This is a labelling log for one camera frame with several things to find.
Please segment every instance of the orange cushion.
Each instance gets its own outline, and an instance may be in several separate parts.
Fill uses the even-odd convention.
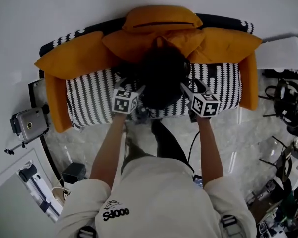
[[[35,65],[60,79],[73,79],[117,66],[121,61],[102,43],[103,36],[96,31],[74,38],[46,53]]]
[[[119,58],[130,63],[138,63],[158,36],[162,36],[171,45],[176,46],[185,57],[192,53],[204,39],[203,32],[198,29],[159,33],[128,33],[120,30],[105,36],[103,43]]]
[[[239,64],[239,71],[242,81],[242,98],[239,105],[246,109],[256,110],[258,107],[258,70],[255,52]]]
[[[188,59],[191,63],[240,63],[262,43],[262,39],[237,30],[207,27],[205,38]]]
[[[123,29],[132,33],[192,29],[202,25],[197,15],[185,7],[150,5],[132,9]]]
[[[51,119],[55,130],[61,133],[72,126],[66,104],[66,82],[46,73],[44,80]]]

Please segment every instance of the chair leg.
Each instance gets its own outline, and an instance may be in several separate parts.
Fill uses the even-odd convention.
[[[263,160],[263,159],[259,159],[259,160],[262,161],[262,162],[264,162],[264,163],[266,163],[266,164],[269,164],[269,165],[271,165],[271,166],[277,168],[276,165],[274,165],[273,163],[271,163],[271,162],[269,162],[269,161],[265,161],[265,160]]]
[[[263,117],[275,117],[276,114],[263,115]]]
[[[270,101],[273,100],[272,98],[269,98],[269,97],[266,97],[266,96],[258,95],[258,97],[261,98],[261,99],[265,99],[265,100],[270,100]]]
[[[277,139],[275,136],[272,136],[272,138],[275,139],[277,142],[279,142],[282,146],[284,146],[285,149],[287,148],[287,146],[282,141]]]

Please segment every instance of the black box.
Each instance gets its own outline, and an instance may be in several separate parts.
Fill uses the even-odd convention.
[[[73,162],[61,174],[64,182],[74,184],[84,179],[86,167],[84,164]]]

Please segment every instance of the black and white striped cushion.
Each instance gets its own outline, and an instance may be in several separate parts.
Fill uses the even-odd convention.
[[[238,64],[191,64],[189,78],[201,79],[221,101],[220,112],[236,108],[241,99],[242,85]],[[111,123],[111,97],[120,77],[107,69],[66,81],[68,111],[74,128],[88,125]],[[127,84],[125,90],[136,91],[140,86]],[[183,96],[164,110],[150,110],[152,118],[181,116],[188,114],[188,100]],[[138,108],[127,116],[127,120],[137,120]]]

